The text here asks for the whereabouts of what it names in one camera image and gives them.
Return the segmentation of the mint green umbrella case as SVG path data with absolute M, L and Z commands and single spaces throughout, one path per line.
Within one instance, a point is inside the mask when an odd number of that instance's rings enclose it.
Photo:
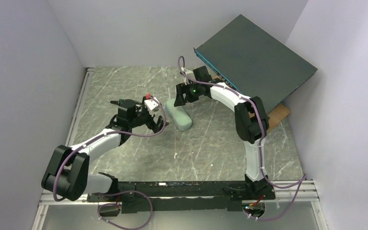
M 168 113 L 168 115 L 172 118 L 174 121 L 176 127 L 180 131 L 185 131 L 189 129 L 192 126 L 192 119 L 187 114 L 187 112 L 184 110 L 182 106 L 175 107 L 174 106 L 175 99 L 169 99 L 167 100 L 165 104 L 165 110 Z

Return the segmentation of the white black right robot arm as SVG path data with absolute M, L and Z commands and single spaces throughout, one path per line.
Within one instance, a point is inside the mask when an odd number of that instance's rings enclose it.
M 166 104 L 166 109 L 181 130 L 188 129 L 192 121 L 183 106 L 199 100 L 200 96 L 214 99 L 228 107 L 235 117 L 238 137 L 244 142 L 247 159 L 246 191 L 260 192 L 269 186 L 264 161 L 264 138 L 269 128 L 269 117 L 259 97 L 243 95 L 221 79 L 213 79 L 202 66 L 189 70 L 178 67 L 184 81 L 176 85 L 176 97 Z

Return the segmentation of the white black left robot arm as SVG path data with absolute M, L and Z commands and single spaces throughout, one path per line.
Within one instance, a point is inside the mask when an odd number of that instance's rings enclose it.
M 115 197 L 120 192 L 118 179 L 106 173 L 90 174 L 90 165 L 105 153 L 123 145 L 131 136 L 150 138 L 168 125 L 160 101 L 150 94 L 142 101 L 111 101 L 118 112 L 97 135 L 73 146 L 55 148 L 41 181 L 57 202 L 75 201 L 84 194 Z

